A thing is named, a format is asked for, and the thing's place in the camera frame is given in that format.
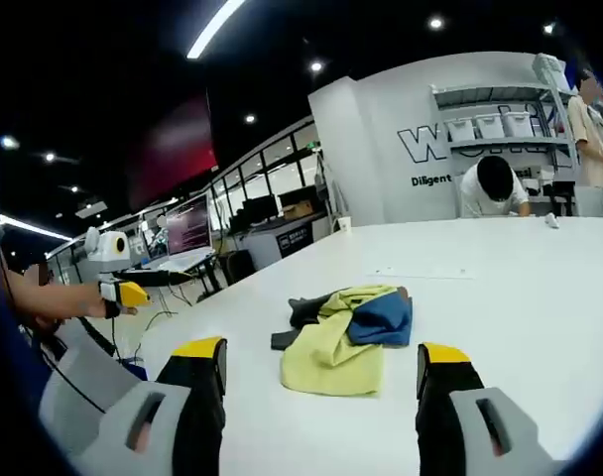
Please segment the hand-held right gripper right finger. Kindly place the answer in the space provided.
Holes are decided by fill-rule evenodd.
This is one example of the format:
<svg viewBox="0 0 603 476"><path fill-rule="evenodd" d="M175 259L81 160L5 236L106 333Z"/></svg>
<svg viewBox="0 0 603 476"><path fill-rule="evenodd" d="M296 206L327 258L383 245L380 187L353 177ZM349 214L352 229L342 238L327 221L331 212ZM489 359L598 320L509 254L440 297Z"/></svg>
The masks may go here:
<svg viewBox="0 0 603 476"><path fill-rule="evenodd" d="M484 386L461 350L418 348L416 431L421 475L551 475L533 419Z"/></svg>

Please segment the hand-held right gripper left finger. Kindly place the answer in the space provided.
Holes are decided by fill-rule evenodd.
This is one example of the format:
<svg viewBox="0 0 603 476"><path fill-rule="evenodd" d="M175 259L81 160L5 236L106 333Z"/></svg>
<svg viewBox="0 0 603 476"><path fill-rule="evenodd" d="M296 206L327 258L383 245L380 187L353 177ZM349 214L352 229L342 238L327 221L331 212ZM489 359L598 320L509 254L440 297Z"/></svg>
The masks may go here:
<svg viewBox="0 0 603 476"><path fill-rule="evenodd" d="M176 349L155 381L142 381L106 411L77 457L82 475L217 475L226 422L227 340Z"/></svg>

